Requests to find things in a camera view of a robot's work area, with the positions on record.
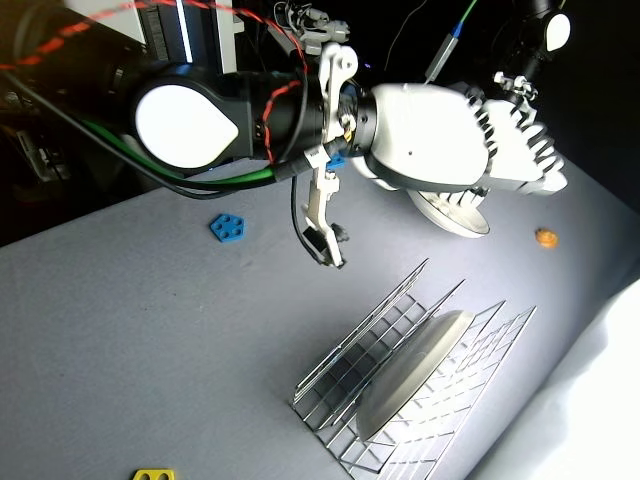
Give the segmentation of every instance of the orange object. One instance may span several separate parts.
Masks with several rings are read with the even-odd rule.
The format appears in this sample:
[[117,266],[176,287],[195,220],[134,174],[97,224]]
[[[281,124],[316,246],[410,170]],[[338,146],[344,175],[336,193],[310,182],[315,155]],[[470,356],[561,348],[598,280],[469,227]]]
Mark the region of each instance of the orange object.
[[556,248],[558,246],[558,235],[546,228],[536,230],[536,240],[544,248]]

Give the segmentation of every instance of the white plate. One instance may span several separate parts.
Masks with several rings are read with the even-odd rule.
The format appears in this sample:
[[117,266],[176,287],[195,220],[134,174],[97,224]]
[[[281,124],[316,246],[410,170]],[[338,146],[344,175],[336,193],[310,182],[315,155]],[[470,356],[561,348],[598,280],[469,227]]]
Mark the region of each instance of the white plate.
[[427,320],[362,393],[358,434],[370,440],[411,400],[460,341],[475,315],[454,311]]
[[436,193],[409,191],[409,196],[425,217],[448,232],[467,238],[489,233],[489,224],[475,207],[454,205]]

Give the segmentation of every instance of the table surface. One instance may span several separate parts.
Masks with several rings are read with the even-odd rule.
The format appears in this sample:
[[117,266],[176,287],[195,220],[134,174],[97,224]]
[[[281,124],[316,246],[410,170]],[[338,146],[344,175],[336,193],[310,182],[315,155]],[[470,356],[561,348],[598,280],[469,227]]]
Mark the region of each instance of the table surface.
[[[288,185],[212,202],[157,190],[0,249],[0,465],[13,478],[346,479],[288,405],[295,384],[421,260],[414,296],[538,311],[435,478],[463,478],[639,256],[640,219],[572,165],[552,197],[492,192],[468,240],[351,169],[330,220],[349,263],[297,244]],[[301,182],[300,197],[306,194]],[[209,222],[246,219],[219,243]],[[560,237],[540,248],[536,228]]]

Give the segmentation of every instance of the blue pentagon object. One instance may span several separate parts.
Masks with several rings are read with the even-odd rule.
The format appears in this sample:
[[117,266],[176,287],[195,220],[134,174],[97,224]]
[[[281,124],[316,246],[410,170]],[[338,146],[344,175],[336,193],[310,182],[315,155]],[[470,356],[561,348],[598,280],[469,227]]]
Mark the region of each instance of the blue pentagon object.
[[244,218],[223,213],[210,225],[213,234],[222,243],[233,242],[244,238]]

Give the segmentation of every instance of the wire dish rack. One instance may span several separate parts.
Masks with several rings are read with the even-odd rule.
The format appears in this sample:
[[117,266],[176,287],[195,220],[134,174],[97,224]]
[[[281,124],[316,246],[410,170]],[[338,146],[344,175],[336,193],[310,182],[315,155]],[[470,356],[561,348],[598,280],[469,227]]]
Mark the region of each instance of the wire dish rack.
[[356,480],[427,479],[513,347],[535,307],[500,320],[502,301],[477,314],[413,398],[371,441],[358,437],[358,398],[376,374],[464,280],[430,307],[409,290],[422,262],[296,387],[292,407]]

